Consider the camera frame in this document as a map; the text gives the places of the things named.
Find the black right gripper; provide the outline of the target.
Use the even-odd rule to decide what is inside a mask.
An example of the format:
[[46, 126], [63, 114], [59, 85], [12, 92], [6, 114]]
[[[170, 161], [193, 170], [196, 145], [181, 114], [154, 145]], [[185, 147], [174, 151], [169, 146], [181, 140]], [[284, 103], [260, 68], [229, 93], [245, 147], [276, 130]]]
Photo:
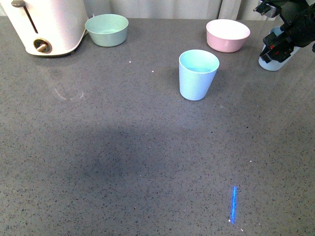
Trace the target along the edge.
[[315, 41], [315, 5], [305, 0], [260, 0], [253, 9], [262, 16], [280, 16], [281, 33], [274, 32], [263, 38], [265, 49], [260, 58], [270, 63], [284, 62], [293, 53], [294, 47], [304, 48]]

